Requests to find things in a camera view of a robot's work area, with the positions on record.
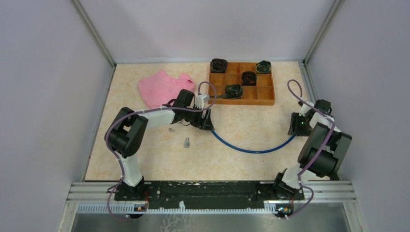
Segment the grey combination lock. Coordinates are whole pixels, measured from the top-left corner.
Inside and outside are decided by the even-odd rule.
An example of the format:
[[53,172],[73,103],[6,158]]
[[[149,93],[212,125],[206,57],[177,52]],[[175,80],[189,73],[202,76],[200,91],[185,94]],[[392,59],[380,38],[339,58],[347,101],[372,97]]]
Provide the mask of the grey combination lock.
[[184,148],[189,148],[190,147],[190,139],[189,137],[186,137],[184,144],[183,144]]

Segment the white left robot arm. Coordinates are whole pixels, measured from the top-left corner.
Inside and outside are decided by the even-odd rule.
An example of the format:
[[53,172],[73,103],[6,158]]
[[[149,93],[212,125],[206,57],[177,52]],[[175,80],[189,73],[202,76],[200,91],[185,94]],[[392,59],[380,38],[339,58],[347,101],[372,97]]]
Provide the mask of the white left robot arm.
[[107,148],[115,155],[121,169],[120,185],[133,200],[144,196],[144,177],[140,171],[137,151],[140,149],[146,130],[181,121],[203,131],[214,129],[205,104],[211,99],[208,94],[195,95],[183,89],[175,99],[158,108],[134,111],[123,107],[105,134]]

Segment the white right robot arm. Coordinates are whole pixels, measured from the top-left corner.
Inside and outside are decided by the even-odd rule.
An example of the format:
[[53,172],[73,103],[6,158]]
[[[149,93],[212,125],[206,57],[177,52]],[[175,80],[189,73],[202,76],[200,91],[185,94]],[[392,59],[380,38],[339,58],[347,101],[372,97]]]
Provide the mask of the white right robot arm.
[[330,102],[298,103],[300,112],[292,113],[289,135],[306,137],[297,164],[278,173],[272,186],[273,195],[285,199],[297,193],[302,184],[314,177],[336,175],[351,144],[352,136],[335,125]]

